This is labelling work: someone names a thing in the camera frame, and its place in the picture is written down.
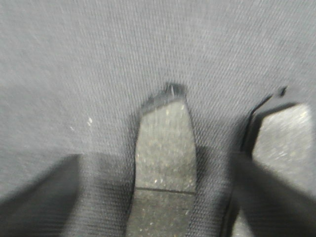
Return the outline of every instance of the white speck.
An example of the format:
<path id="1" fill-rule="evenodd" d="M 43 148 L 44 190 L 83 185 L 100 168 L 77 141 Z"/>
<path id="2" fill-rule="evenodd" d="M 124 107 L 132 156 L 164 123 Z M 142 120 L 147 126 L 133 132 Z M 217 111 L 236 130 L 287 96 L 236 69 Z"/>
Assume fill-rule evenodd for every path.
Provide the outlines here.
<path id="1" fill-rule="evenodd" d="M 173 86 L 171 86 L 171 94 L 174 97 L 174 91 L 173 91 Z"/>

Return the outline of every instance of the gray carpet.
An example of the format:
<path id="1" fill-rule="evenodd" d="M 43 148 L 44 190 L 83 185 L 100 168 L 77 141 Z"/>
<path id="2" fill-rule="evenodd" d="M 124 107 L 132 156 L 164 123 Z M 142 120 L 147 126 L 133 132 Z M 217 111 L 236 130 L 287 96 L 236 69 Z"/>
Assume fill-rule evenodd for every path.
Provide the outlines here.
<path id="1" fill-rule="evenodd" d="M 188 236 L 218 236 L 252 109 L 293 85 L 316 112 L 315 39 L 313 0 L 1 0 L 0 198 L 66 154 L 98 153 L 64 235 L 121 236 L 138 112 L 171 81 L 198 147 Z"/>

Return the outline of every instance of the textured fabric surface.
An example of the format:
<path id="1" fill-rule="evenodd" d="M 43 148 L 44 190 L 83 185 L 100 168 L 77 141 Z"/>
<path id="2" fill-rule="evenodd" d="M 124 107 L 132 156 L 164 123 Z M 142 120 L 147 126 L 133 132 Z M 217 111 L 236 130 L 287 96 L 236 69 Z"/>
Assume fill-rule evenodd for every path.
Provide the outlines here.
<path id="1" fill-rule="evenodd" d="M 198 147 L 189 236 L 218 236 L 228 158 L 251 110 L 295 85 L 315 114 L 315 8 L 313 0 L 0 1 L 0 198 L 66 154 L 108 154 L 104 166 L 87 160 L 89 191 L 65 236 L 121 236 L 138 111 L 171 81 L 187 87 Z"/>

